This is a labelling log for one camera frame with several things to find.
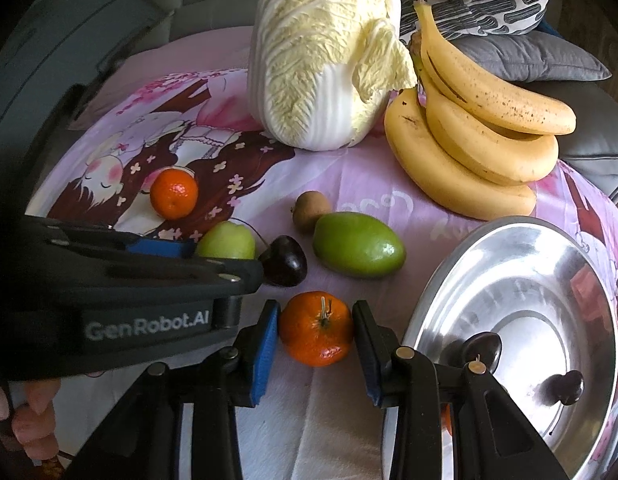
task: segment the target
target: screw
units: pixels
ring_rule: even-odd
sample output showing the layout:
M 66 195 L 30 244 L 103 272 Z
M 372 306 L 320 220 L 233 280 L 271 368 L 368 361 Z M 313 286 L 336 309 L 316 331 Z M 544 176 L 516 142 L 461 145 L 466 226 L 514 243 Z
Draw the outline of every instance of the screw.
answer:
M 223 280 L 228 280 L 231 283 L 235 283 L 235 282 L 239 282 L 240 281 L 240 277 L 236 276 L 235 274 L 225 274 L 225 273 L 220 273 L 218 274 L 218 277 L 222 278 Z
M 487 371 L 487 365 L 485 365 L 482 361 L 471 361 L 469 363 L 469 371 L 476 375 L 484 375 Z
M 167 371 L 167 365 L 164 363 L 153 363 L 147 368 L 147 373 L 153 377 L 160 377 Z
M 239 353 L 240 352 L 238 352 L 238 349 L 233 346 L 225 346 L 222 350 L 220 350 L 220 355 L 222 358 L 227 360 L 235 359 Z
M 396 357 L 399 357 L 400 359 L 405 359 L 405 360 L 413 359 L 415 354 L 416 354 L 416 351 L 410 346 L 400 346 L 395 351 Z

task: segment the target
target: gray pillow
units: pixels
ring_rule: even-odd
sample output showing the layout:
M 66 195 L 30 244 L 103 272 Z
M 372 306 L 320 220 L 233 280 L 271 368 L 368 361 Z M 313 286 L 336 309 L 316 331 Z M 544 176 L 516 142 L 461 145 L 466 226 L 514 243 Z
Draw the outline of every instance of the gray pillow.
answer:
M 600 81 L 611 77 L 586 50 L 537 30 L 523 36 L 467 36 L 452 43 L 506 81 Z
M 618 103 L 609 94 L 593 82 L 537 81 L 520 86 L 559 99 L 576 113 L 576 130 L 557 136 L 562 160 L 585 174 L 618 175 Z

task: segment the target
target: cherry stem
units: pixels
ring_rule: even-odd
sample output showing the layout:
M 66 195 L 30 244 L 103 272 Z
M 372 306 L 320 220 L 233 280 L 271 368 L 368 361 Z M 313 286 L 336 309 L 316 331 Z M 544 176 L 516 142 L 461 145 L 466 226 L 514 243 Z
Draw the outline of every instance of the cherry stem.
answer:
M 251 230 L 258 235 L 258 238 L 260 238 L 260 240 L 262 240 L 262 243 L 265 244 L 267 247 L 269 247 L 268 242 L 262 237 L 262 235 L 256 230 L 255 227 L 253 227 L 253 225 L 251 225 L 249 222 L 245 222 L 244 220 L 240 220 L 239 218 L 236 217 L 232 217 L 229 220 L 237 220 L 238 222 L 242 222 L 244 225 L 247 225 L 251 228 Z

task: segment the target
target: anime girl illustration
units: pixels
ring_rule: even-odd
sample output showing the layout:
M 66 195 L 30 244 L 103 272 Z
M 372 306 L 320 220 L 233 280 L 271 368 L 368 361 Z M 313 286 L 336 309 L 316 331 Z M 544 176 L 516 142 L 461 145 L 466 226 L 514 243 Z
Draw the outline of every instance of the anime girl illustration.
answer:
M 199 237 L 229 218 L 274 164 L 295 155 L 262 135 L 246 112 L 245 88 L 246 71 L 233 71 L 173 95 L 94 150 L 48 216 L 167 239 Z M 151 184 L 166 168 L 188 171 L 199 184 L 196 209 L 178 225 L 164 222 L 150 202 Z

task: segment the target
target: cartoon face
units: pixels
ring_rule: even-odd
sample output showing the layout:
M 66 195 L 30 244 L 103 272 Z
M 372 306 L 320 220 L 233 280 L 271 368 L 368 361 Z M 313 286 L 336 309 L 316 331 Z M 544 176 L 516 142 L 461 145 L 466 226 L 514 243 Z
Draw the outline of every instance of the cartoon face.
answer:
M 92 205 L 106 202 L 122 190 L 122 162 L 113 155 L 97 158 L 87 166 L 80 179 L 83 190 L 93 195 Z

